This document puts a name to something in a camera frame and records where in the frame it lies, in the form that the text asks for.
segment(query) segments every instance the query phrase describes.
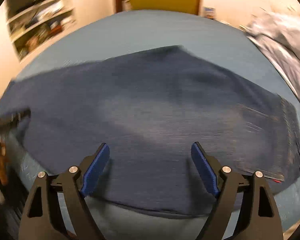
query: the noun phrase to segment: silver bolt head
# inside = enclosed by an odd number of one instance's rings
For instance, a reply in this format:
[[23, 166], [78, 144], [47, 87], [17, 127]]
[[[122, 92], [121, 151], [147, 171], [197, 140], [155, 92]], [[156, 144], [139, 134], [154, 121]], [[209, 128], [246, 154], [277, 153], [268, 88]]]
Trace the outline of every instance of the silver bolt head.
[[261, 171], [256, 171], [256, 176], [257, 176], [258, 178], [262, 178], [262, 177], [263, 177], [263, 174], [262, 174]]
[[222, 167], [222, 170], [223, 170], [223, 172], [225, 172], [225, 173], [231, 172], [231, 168], [228, 167], [228, 166], [223, 166], [223, 167]]
[[46, 175], [46, 173], [45, 173], [44, 171], [40, 171], [40, 172], [38, 173], [38, 177], [39, 177], [39, 178], [43, 178], [45, 175]]
[[72, 166], [72, 167], [70, 167], [70, 169], [69, 169], [69, 172], [70, 173], [76, 173], [78, 171], [78, 167], [76, 167], [76, 166]]

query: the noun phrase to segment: mattress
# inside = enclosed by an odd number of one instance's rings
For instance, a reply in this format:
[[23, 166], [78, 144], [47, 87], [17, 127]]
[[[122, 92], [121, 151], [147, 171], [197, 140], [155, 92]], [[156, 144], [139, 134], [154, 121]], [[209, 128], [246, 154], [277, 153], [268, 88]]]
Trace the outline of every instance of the mattress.
[[[171, 45], [182, 45], [191, 54], [279, 94], [294, 105], [300, 125], [299, 101], [243, 32], [210, 19], [178, 12], [129, 11], [87, 25], [42, 52], [23, 69], [16, 82], [61, 67]], [[13, 133], [8, 135], [6, 142], [11, 164], [29, 189], [37, 173], [45, 168], [18, 145]], [[300, 219], [300, 178], [277, 194], [275, 200], [286, 230]], [[66, 227], [73, 230], [62, 195], [59, 201]], [[206, 220], [205, 217], [149, 216], [91, 197], [87, 197], [86, 202], [107, 239], [119, 236], [120, 239], [195, 239]], [[224, 237], [233, 233], [238, 214], [233, 212]]]

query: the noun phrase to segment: blue gripper pad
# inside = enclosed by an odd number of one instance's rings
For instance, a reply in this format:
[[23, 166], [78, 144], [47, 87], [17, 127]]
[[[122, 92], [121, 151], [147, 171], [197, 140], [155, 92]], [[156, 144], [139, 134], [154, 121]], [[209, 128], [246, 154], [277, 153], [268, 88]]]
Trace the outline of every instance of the blue gripper pad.
[[214, 174], [207, 159], [203, 156], [196, 143], [191, 146], [191, 157], [206, 190], [216, 197], [220, 193], [217, 184], [217, 176]]
[[83, 183], [80, 191], [83, 196], [86, 197], [95, 190], [99, 176], [103, 172], [109, 157], [110, 149], [109, 146], [105, 144], [83, 175]]

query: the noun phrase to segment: blue fabric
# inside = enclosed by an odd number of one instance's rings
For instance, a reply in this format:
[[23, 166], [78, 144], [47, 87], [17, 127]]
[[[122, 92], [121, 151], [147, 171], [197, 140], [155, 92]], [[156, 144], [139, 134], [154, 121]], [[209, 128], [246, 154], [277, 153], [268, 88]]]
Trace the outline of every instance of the blue fabric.
[[125, 206], [209, 213], [214, 198], [189, 161], [194, 141], [222, 165], [282, 179], [271, 184], [275, 193], [300, 176], [293, 106], [177, 46], [37, 75], [0, 100], [6, 111], [26, 106], [24, 146], [53, 173], [108, 143], [96, 194]]

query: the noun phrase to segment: light blue bed sheet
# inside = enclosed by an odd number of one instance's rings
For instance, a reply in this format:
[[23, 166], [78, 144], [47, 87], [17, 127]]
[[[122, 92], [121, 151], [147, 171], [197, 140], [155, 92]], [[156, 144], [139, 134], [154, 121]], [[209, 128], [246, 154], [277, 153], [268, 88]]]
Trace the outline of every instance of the light blue bed sheet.
[[[170, 45], [182, 45], [191, 54], [279, 94], [295, 106], [300, 125], [297, 98], [242, 31], [178, 12], [129, 11], [94, 22], [50, 46], [25, 67], [16, 80], [78, 63]], [[7, 147], [12, 151], [10, 158], [14, 169], [30, 189], [38, 172], [45, 169], [18, 145], [12, 134]], [[300, 178], [276, 195], [275, 200], [283, 229], [287, 230], [300, 219]], [[107, 239], [195, 239], [206, 220], [148, 216], [90, 197], [86, 202]], [[73, 231], [62, 196], [60, 204], [66, 227]], [[238, 211], [233, 212], [224, 237], [233, 233], [238, 214]]]

